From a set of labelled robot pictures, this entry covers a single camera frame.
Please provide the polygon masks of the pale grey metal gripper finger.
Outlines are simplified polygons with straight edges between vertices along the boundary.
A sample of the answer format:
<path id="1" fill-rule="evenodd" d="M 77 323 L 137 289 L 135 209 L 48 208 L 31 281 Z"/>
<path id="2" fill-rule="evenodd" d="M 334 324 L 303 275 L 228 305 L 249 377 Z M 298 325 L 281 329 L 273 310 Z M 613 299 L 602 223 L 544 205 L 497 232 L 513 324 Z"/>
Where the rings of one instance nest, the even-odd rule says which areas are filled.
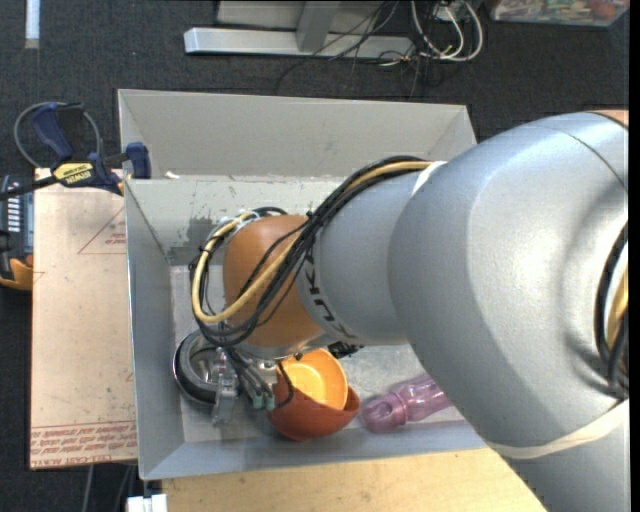
<path id="1" fill-rule="evenodd" d="M 226 424 L 232 420 L 237 398 L 238 390 L 235 387 L 224 387 L 216 392 L 211 411 L 213 425 Z"/>

